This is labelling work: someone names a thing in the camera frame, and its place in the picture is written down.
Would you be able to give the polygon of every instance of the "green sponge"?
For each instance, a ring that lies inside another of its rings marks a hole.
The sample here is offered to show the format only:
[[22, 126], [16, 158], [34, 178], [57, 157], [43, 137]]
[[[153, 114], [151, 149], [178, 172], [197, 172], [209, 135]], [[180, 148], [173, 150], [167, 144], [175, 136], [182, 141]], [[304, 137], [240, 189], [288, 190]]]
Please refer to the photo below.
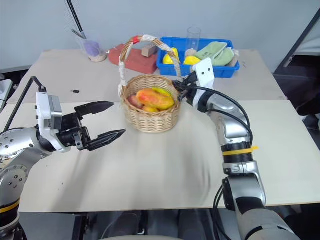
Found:
[[211, 58], [213, 60], [226, 48], [227, 45], [228, 44], [226, 42], [213, 41], [208, 46], [198, 51], [195, 56], [201, 60], [206, 58]]
[[231, 47], [225, 48], [216, 58], [211, 58], [213, 66], [225, 66], [232, 61], [235, 53]]

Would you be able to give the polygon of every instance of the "woven basket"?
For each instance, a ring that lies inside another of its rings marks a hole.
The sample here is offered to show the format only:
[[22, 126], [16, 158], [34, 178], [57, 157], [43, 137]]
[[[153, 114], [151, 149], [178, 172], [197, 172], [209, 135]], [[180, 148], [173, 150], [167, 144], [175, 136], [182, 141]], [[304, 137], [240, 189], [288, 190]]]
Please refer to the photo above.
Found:
[[[132, 46], [138, 42], [151, 42], [158, 46], [160, 49], [167, 51], [174, 62], [174, 67], [179, 79], [181, 79], [180, 65], [170, 47], [161, 42], [159, 39], [149, 35], [135, 36], [131, 38], [124, 45], [124, 48], [119, 56], [119, 71], [121, 77], [121, 83], [119, 85], [119, 95], [126, 120], [131, 123], [135, 129], [141, 132], [162, 133], [172, 129], [178, 121], [180, 113], [180, 102], [178, 100], [179, 93], [173, 86], [173, 83], [170, 79], [160, 75], [139, 75], [132, 78], [127, 83], [124, 74], [124, 62], [128, 58]], [[174, 106], [160, 112], [146, 112], [131, 105], [128, 102], [127, 98], [132, 94], [136, 94], [141, 89], [152, 87], [163, 88], [170, 92], [174, 99]]]

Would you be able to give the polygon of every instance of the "glass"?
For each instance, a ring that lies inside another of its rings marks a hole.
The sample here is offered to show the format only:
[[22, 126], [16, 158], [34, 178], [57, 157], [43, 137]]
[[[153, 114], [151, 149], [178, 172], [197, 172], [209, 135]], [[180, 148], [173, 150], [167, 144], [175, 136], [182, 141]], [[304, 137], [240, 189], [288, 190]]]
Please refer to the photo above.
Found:
[[198, 27], [192, 26], [187, 29], [186, 51], [189, 49], [198, 51], [200, 35], [201, 29]]
[[99, 34], [91, 31], [81, 32], [84, 37], [76, 36], [75, 39], [79, 44], [82, 52], [95, 63], [101, 62], [107, 58], [107, 53], [101, 47], [101, 38]]

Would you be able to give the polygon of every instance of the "white table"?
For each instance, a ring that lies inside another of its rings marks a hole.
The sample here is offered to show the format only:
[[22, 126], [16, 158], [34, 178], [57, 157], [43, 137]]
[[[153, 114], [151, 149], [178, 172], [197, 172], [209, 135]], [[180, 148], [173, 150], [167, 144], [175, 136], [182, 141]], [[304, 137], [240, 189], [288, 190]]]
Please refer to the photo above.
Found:
[[[240, 101], [254, 134], [254, 154], [267, 205], [320, 202], [320, 152], [287, 100]], [[64, 114], [81, 103], [63, 103]], [[0, 128], [14, 108], [0, 114]], [[34, 104], [23, 104], [14, 127], [37, 124]], [[29, 174], [21, 212], [95, 212], [140, 209], [211, 208], [225, 177], [216, 127], [184, 103], [177, 125], [165, 133], [128, 126], [118, 105], [84, 117], [91, 137], [126, 128], [111, 145], [93, 152], [73, 148], [53, 153]]]
[[[236, 100], [286, 99], [257, 50], [240, 50], [239, 63], [239, 71], [232, 78], [217, 78], [214, 89]], [[127, 79], [141, 74], [126, 70]], [[48, 92], [59, 96], [62, 103], [119, 102], [118, 66], [110, 63], [108, 59], [103, 62], [91, 62], [80, 50], [54, 49], [43, 52], [24, 76], [8, 103], [17, 103], [31, 76], [38, 77]], [[80, 93], [72, 93], [72, 90], [79, 90]], [[35, 103], [36, 91], [37, 86], [33, 85], [24, 102]]]

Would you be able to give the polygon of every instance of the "basket handle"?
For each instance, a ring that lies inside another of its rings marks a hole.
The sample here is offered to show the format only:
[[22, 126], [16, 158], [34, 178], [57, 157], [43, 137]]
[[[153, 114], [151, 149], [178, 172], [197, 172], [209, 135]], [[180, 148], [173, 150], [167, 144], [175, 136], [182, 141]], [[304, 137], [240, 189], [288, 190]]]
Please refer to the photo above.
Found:
[[119, 56], [119, 71], [120, 71], [120, 84], [118, 87], [118, 93], [119, 96], [121, 95], [121, 91], [123, 86], [126, 86], [128, 82], [126, 81], [125, 77], [125, 61], [127, 60], [130, 51], [133, 47], [134, 44], [137, 44], [139, 42], [150, 42], [158, 46], [163, 51], [166, 51], [168, 55], [171, 57], [174, 65], [174, 69], [176, 71], [176, 75], [178, 77], [179, 81], [183, 81], [183, 78], [181, 77], [181, 69], [180, 69], [180, 64], [179, 60], [176, 58], [176, 55], [174, 54], [174, 51], [165, 43], [160, 41], [158, 38], [155, 36], [150, 36], [150, 35], [137, 35], [132, 37], [123, 47], [121, 54]]

